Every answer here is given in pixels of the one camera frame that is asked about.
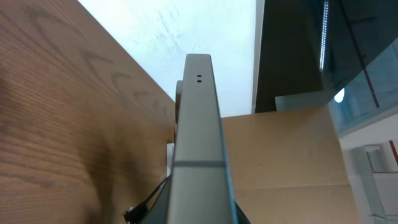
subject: wood grain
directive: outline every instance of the wood grain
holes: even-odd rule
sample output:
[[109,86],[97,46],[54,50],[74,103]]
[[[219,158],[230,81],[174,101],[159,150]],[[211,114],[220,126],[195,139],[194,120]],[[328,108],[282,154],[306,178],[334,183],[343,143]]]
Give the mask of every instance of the wood grain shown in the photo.
[[0,223],[123,223],[174,102],[77,1],[0,2]]

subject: light strip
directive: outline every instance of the light strip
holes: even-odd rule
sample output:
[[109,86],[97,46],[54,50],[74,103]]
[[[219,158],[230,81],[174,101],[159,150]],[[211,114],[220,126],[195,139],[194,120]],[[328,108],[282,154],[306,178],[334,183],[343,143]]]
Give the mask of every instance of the light strip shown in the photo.
[[321,54],[319,69],[323,70],[323,64],[325,62],[325,48],[326,48],[326,30],[328,27],[328,11],[329,11],[329,1],[326,0],[323,3],[323,22],[322,22],[322,39],[321,39]]

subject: red object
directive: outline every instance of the red object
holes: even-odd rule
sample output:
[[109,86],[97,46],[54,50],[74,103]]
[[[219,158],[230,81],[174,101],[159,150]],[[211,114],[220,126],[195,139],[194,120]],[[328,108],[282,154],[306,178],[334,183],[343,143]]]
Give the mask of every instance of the red object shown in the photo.
[[395,157],[397,165],[398,165],[398,154],[397,154],[396,147],[395,147],[394,143],[392,142],[392,140],[390,140],[390,146],[391,146],[392,153],[394,153],[394,157]]

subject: brown cardboard panel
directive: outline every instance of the brown cardboard panel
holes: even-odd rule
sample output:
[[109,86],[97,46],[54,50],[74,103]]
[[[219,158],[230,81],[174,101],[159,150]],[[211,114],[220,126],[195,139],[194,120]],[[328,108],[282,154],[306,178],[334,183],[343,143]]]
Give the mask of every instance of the brown cardboard panel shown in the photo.
[[237,190],[234,194],[252,224],[360,223],[349,184]]
[[223,119],[235,190],[348,184],[327,108]]

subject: gray metal bar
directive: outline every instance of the gray metal bar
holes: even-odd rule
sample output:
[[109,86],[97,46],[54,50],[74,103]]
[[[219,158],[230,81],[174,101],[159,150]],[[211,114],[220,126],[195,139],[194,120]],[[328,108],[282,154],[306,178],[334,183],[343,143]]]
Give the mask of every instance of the gray metal bar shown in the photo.
[[188,54],[167,223],[237,223],[210,55]]

